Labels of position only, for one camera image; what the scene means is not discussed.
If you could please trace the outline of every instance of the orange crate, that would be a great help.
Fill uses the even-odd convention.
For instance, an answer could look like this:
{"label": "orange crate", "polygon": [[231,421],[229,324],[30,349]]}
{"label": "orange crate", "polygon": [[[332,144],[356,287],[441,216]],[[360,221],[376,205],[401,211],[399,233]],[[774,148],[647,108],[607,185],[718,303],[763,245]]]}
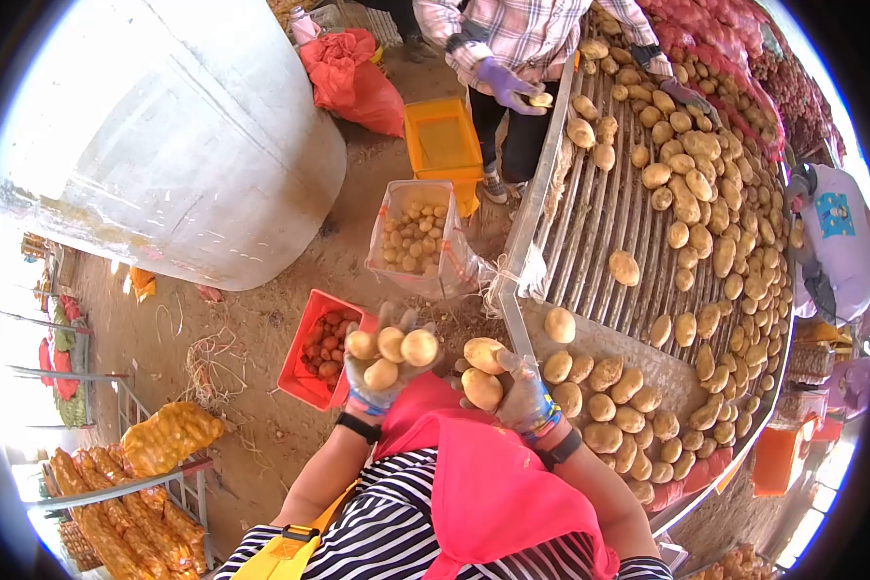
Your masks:
{"label": "orange crate", "polygon": [[363,309],[346,303],[345,301],[326,294],[313,288],[310,291],[310,299],[303,309],[303,317],[297,334],[293,338],[293,344],[284,361],[284,368],[280,371],[277,386],[309,406],[320,411],[326,411],[333,406],[342,406],[348,398],[348,377],[344,369],[338,377],[338,383],[334,391],[329,391],[324,381],[313,377],[306,371],[306,366],[300,359],[303,350],[303,342],[306,335],[313,329],[315,321],[330,312],[339,310],[353,310],[361,315],[358,328],[362,331],[374,332],[377,329],[377,317],[368,314]]}

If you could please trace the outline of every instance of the purple glove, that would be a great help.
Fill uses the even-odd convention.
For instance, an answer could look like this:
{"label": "purple glove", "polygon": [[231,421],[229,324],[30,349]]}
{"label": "purple glove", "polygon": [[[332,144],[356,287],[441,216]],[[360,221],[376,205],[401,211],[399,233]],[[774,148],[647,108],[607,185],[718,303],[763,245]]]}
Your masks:
{"label": "purple glove", "polygon": [[709,117],[709,120],[712,121],[712,127],[714,129],[718,129],[722,126],[719,112],[715,110],[715,107],[713,107],[709,101],[696,91],[680,85],[680,82],[676,80],[675,76],[672,76],[661,83],[661,91],[667,93],[684,105],[692,105],[701,110],[702,114]]}
{"label": "purple glove", "polygon": [[481,60],[477,67],[477,80],[487,83],[493,91],[493,98],[504,107],[522,115],[544,115],[547,109],[533,107],[522,100],[520,95],[538,97],[545,92],[545,86],[529,85],[515,76],[509,67],[505,67],[493,57]]}

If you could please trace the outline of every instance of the hand holding potato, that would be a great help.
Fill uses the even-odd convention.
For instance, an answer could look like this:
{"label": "hand holding potato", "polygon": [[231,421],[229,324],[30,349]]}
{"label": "hand holding potato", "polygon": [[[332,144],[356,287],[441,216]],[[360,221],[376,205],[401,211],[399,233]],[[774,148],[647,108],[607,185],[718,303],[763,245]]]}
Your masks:
{"label": "hand holding potato", "polygon": [[[429,322],[419,328],[416,324],[418,312],[408,309],[403,313],[399,324],[395,324],[395,311],[393,303],[384,303],[380,308],[377,331],[374,334],[358,331],[357,323],[352,322],[345,335],[345,372],[350,387],[348,405],[375,417],[383,416],[390,410],[393,401],[410,380],[428,372],[441,361],[439,342],[437,339],[432,341],[435,336],[435,323]],[[404,344],[407,335],[414,338]],[[394,337],[401,339],[400,344],[391,344]],[[392,346],[395,346],[395,352],[391,352]],[[376,358],[378,349],[384,354],[383,357]],[[411,364],[425,361],[429,363],[420,366]]]}

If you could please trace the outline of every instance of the gloved hand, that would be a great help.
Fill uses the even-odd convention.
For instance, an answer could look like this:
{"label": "gloved hand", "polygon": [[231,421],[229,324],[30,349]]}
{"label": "gloved hand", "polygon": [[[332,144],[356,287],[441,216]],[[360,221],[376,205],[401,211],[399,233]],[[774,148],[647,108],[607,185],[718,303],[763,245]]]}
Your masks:
{"label": "gloved hand", "polygon": [[[416,324],[418,318],[417,310],[413,308],[406,310],[403,313],[403,317],[400,319],[400,323],[397,325],[394,324],[396,319],[395,314],[396,307],[393,303],[383,303],[383,306],[380,308],[377,330],[375,332],[382,331],[386,327],[397,326],[401,331],[409,334],[411,331],[420,328]],[[421,328],[435,334],[434,322],[429,322],[429,324]],[[357,323],[352,322],[348,325],[348,331],[345,333],[345,337],[347,338],[348,334],[357,330]],[[399,396],[400,392],[409,385],[409,382],[422,373],[428,372],[435,365],[438,365],[441,362],[442,356],[443,353],[441,352],[441,346],[439,346],[438,354],[435,355],[435,360],[433,360],[430,365],[412,366],[406,362],[400,363],[400,374],[396,378],[396,382],[392,386],[382,389],[381,391],[372,391],[367,388],[366,384],[364,384],[364,372],[369,366],[373,365],[376,360],[361,360],[346,351],[345,373],[348,377],[349,386],[348,405],[354,406],[358,410],[374,417],[384,416],[390,410],[393,401],[396,400],[396,397]]]}
{"label": "gloved hand", "polygon": [[672,76],[661,83],[661,91],[667,93],[684,105],[692,105],[701,110],[702,114],[709,117],[709,120],[712,121],[713,131],[722,126],[722,120],[719,117],[719,112],[715,110],[715,107],[713,107],[705,97],[693,89],[688,89],[680,85],[680,82],[676,80],[675,76]]}
{"label": "gloved hand", "polygon": [[[538,374],[520,356],[504,348],[496,352],[496,362],[508,374],[497,377],[505,394],[493,414],[522,435],[526,443],[534,445],[560,421],[560,406],[551,399]],[[453,377],[451,383],[452,388],[463,390],[460,378]],[[461,399],[461,406],[475,408],[467,399]]]}
{"label": "gloved hand", "polygon": [[533,107],[520,97],[538,97],[545,92],[545,86],[529,85],[493,57],[487,57],[478,63],[477,80],[487,83],[493,91],[493,98],[504,107],[522,115],[544,115],[547,112],[544,107]]}

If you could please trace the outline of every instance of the black watch strap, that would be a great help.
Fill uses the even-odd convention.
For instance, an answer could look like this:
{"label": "black watch strap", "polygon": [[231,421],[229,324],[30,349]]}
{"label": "black watch strap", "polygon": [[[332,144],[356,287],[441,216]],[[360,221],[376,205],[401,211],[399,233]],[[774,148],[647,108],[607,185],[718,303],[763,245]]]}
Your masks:
{"label": "black watch strap", "polygon": [[541,458],[542,463],[545,464],[545,468],[548,471],[554,470],[554,466],[558,463],[563,463],[567,460],[568,457],[573,455],[573,452],[580,448],[583,443],[583,439],[580,438],[580,434],[577,433],[576,429],[571,429],[570,433],[561,440],[557,446],[548,449],[547,451],[536,451],[538,457]]}
{"label": "black watch strap", "polygon": [[349,415],[344,411],[338,414],[338,419],[335,420],[335,424],[347,427],[361,435],[367,440],[367,444],[370,446],[380,441],[380,425],[368,425],[358,417]]}

